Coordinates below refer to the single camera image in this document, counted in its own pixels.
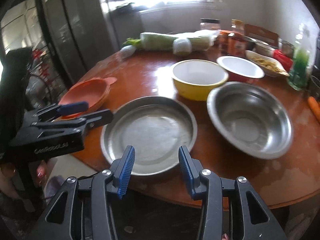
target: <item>round table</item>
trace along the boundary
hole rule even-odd
[[[215,62],[220,56],[216,46],[206,52],[193,52],[184,59]],[[182,98],[177,94],[170,66],[184,60],[172,52],[137,51],[127,59],[116,53],[98,62],[82,79],[116,77],[104,108],[112,111],[126,102],[151,95],[174,98],[194,113],[198,124],[196,143],[191,156],[204,168],[220,177],[245,176],[270,208],[297,203],[320,192],[320,124],[313,116],[303,91],[292,89],[284,78],[265,76],[255,81],[276,96],[287,109],[293,123],[294,138],[289,151],[276,160],[260,160],[235,149],[220,135],[210,121],[206,102]],[[74,154],[82,162],[101,171],[110,165],[100,149],[102,127],[92,130],[85,139],[85,149]],[[200,207],[188,195],[179,167],[148,177],[131,176],[129,187],[145,195],[181,205]],[[228,202],[224,199],[224,208]]]

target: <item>chair backrest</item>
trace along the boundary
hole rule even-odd
[[[244,34],[250,38],[264,41],[271,46],[278,47],[279,35],[264,28],[246,24],[244,25]]]

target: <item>glass jar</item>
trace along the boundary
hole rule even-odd
[[[201,19],[200,30],[220,30],[220,20],[215,19]]]
[[[244,37],[244,24],[232,20],[231,33],[228,35],[228,54],[235,57],[245,57],[247,40]]]

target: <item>green glass bottle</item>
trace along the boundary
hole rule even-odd
[[[300,33],[296,36],[297,47],[293,64],[287,79],[288,84],[295,90],[301,90],[307,85],[307,68],[310,57],[308,30],[304,24],[299,26]]]

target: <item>deep metal basin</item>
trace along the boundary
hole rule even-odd
[[[210,92],[207,109],[225,139],[249,155],[276,159],[291,145],[293,129],[287,111],[260,87],[227,82]]]

